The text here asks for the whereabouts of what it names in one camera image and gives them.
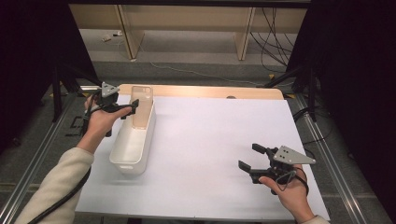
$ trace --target white tabletop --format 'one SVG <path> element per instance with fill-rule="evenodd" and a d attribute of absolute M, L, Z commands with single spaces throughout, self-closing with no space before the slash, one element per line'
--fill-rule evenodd
<path fill-rule="evenodd" d="M 130 96 L 121 95 L 120 104 Z M 95 154 L 78 212 L 129 217 L 210 220 L 293 220 L 278 198 L 252 184 L 238 161 L 267 169 L 251 149 L 287 146 L 304 153 L 284 100 L 155 97 L 157 122 L 145 173 L 123 175 L 109 155 L 123 120 Z M 309 165 L 304 165 L 314 213 L 329 219 Z"/>

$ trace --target sleeve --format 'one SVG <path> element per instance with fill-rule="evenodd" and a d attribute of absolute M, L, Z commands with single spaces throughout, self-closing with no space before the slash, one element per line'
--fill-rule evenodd
<path fill-rule="evenodd" d="M 302 224 L 329 224 L 328 221 L 326 221 L 323 217 L 321 216 L 315 216 L 309 221 L 303 222 Z"/>
<path fill-rule="evenodd" d="M 93 155 L 88 151 L 78 147 L 67 150 L 44 178 L 40 188 L 23 208 L 15 223 L 28 223 L 61 200 L 78 184 L 92 163 Z M 79 194 L 80 191 L 40 223 L 73 223 Z"/>

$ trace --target floor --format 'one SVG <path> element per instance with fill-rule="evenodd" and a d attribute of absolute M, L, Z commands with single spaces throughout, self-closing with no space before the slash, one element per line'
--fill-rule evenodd
<path fill-rule="evenodd" d="M 216 32 L 157 32 L 147 31 L 144 40 L 141 44 L 140 51 L 137 59 L 130 60 L 127 57 L 126 50 L 123 45 L 122 36 L 113 36 L 118 31 L 108 30 L 81 30 L 81 35 L 85 41 L 88 52 L 90 53 L 91 59 L 96 65 L 96 69 L 100 68 L 103 63 L 122 63 L 122 64 L 136 64 L 142 66 L 142 69 L 152 69 L 156 72 L 164 73 L 178 73 L 182 76 L 189 76 L 194 73 L 196 76 L 201 77 L 215 77 L 218 74 L 214 74 L 216 70 L 208 70 L 210 68 L 226 68 L 226 67 L 248 67 L 249 69 L 260 69 L 260 73 L 265 73 L 268 80 L 270 75 L 278 77 L 282 74 L 285 67 L 280 62 L 273 59 L 272 57 L 264 54 L 262 55 L 262 49 L 257 45 L 250 37 L 249 45 L 247 48 L 247 55 L 244 61 L 239 61 L 236 56 L 236 49 L 233 43 L 232 33 L 216 33 Z M 102 38 L 105 35 L 112 36 L 110 41 L 104 42 Z M 281 43 L 284 49 L 292 50 L 292 43 L 295 41 L 296 35 L 279 35 L 278 41 Z M 275 45 L 275 40 L 271 37 L 270 43 Z M 280 51 L 277 48 L 267 46 L 281 62 L 282 58 L 287 63 L 287 57 L 290 56 L 288 51 L 286 56 L 282 52 L 282 58 L 280 57 Z M 107 74 L 108 77 L 117 76 L 117 74 Z M 230 85 L 230 86 L 246 86 L 254 87 L 257 83 L 255 81 L 243 82 L 244 78 L 250 79 L 250 74 L 246 74 L 243 78 L 238 78 L 237 81 L 233 78 L 221 76 L 222 80 L 219 82 L 210 81 L 210 84 L 216 85 Z M 292 93 L 290 90 L 290 84 L 292 80 L 286 80 L 284 83 L 279 84 L 277 87 L 280 88 L 285 97 L 287 98 L 290 105 L 290 111 L 295 113 L 301 109 L 301 105 L 298 101 L 293 98 L 295 95 L 288 95 Z M 0 205 L 3 206 L 20 176 L 26 169 L 29 161 L 33 158 L 34 150 L 31 148 L 39 148 L 41 139 L 45 137 L 45 130 L 49 128 L 50 113 L 52 109 L 52 103 L 50 98 L 50 90 L 48 94 L 43 98 L 44 104 L 40 106 L 35 112 L 35 119 L 26 128 L 22 136 L 22 145 L 20 147 L 10 147 L 9 150 L 5 151 L 0 157 Z M 346 181 L 346 186 L 352 191 L 353 197 L 357 200 L 359 208 L 362 210 L 365 221 L 362 223 L 391 223 L 381 204 L 371 191 L 364 177 L 362 176 L 359 167 L 354 163 L 353 158 L 348 154 L 347 147 L 345 146 L 342 136 L 337 132 L 336 127 L 332 122 L 331 115 L 326 111 L 325 104 L 317 99 L 318 109 L 317 118 L 318 129 L 322 132 L 324 140 L 320 140 L 320 143 L 330 149 L 336 167 L 342 173 L 342 177 Z M 72 112 L 79 114 L 78 109 L 71 109 Z M 317 157 L 318 163 L 325 164 L 325 157 L 322 151 L 319 149 L 318 141 L 313 141 L 314 137 L 312 132 L 308 128 L 309 118 L 306 116 L 301 117 L 296 121 L 296 126 L 301 136 L 304 147 L 310 152 L 314 153 Z M 60 130 L 58 135 L 73 135 L 73 131 L 70 129 Z M 70 137 L 70 141 L 67 146 L 73 146 L 77 142 L 77 138 Z M 66 147 L 64 144 L 59 145 L 55 140 L 53 143 L 54 147 Z M 62 151 L 50 151 L 47 155 L 48 158 L 59 158 Z M 38 187 L 40 180 L 45 176 L 45 171 L 48 171 L 50 167 L 56 164 L 56 160 L 47 159 L 41 164 L 40 171 L 36 174 L 33 184 L 30 186 L 26 196 L 21 202 L 21 207 L 30 198 L 32 193 Z M 348 213 L 346 204 L 343 200 L 342 193 L 339 188 L 334 184 L 332 173 L 326 165 L 313 166 L 314 175 L 318 182 L 318 187 L 322 194 L 322 198 L 328 207 L 332 223 L 357 223 L 354 218 Z M 88 216 L 83 214 L 77 214 L 75 223 L 126 223 L 126 217 L 99 217 L 99 216 Z M 145 223 L 164 223 L 163 220 L 156 219 L 145 219 Z"/>

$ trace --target white plastic container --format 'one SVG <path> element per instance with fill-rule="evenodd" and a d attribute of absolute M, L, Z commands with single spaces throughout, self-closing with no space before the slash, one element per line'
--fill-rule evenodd
<path fill-rule="evenodd" d="M 127 175 L 140 175 L 146 170 L 151 138 L 155 127 L 155 104 L 148 118 L 147 129 L 136 129 L 132 126 L 133 116 L 128 116 L 120 128 L 110 161 Z"/>

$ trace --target person's right hand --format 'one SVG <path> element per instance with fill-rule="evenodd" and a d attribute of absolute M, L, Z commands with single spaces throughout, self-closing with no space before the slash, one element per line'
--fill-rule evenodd
<path fill-rule="evenodd" d="M 301 164 L 294 165 L 294 167 L 303 169 Z M 305 173 L 300 169 L 296 169 L 297 176 L 306 181 Z M 291 212 L 298 223 L 306 222 L 315 217 L 306 199 L 307 189 L 297 178 L 294 178 L 286 188 L 285 186 L 280 186 L 281 188 L 285 188 L 283 191 L 269 177 L 262 176 L 259 181 L 277 194 L 280 202 Z"/>

